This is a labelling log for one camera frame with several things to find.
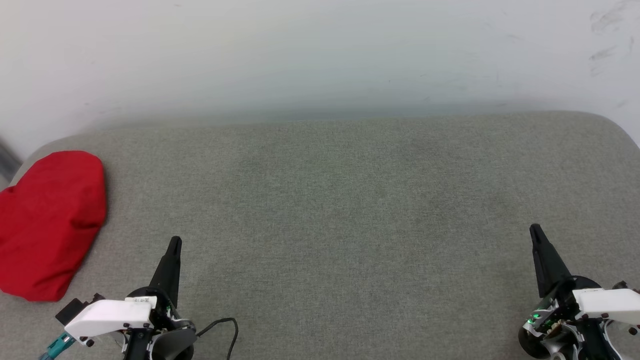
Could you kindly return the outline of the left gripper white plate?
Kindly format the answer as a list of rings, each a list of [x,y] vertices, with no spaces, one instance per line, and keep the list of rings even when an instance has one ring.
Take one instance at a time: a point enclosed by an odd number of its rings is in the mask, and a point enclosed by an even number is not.
[[[192,346],[194,322],[178,314],[182,239],[174,235],[151,278],[124,300],[99,300],[87,306],[65,332],[76,340],[121,333],[126,346]]]

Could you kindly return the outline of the red white jersey shirt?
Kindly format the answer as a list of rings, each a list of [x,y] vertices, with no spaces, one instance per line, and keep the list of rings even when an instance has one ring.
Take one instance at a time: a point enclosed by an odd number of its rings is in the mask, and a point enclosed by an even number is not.
[[[92,153],[50,153],[0,191],[0,292],[57,302],[107,214],[105,169]]]

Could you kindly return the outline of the grey fabric sofa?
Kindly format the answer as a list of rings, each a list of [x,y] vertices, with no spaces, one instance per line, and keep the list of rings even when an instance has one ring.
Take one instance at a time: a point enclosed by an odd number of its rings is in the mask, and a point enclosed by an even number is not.
[[[123,299],[182,238],[178,312],[237,319],[236,360],[525,360],[530,225],[571,273],[640,289],[640,148],[587,112],[119,129],[86,151],[108,214],[57,303],[0,294],[0,360],[71,299]]]

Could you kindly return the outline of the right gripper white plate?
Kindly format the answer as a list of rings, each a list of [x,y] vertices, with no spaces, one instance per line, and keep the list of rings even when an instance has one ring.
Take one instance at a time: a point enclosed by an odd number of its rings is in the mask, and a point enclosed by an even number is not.
[[[572,276],[538,223],[530,228],[532,257],[540,303],[522,328],[532,337],[551,337],[563,325],[595,321],[605,329],[619,324],[640,330],[640,291],[605,289],[585,276]]]

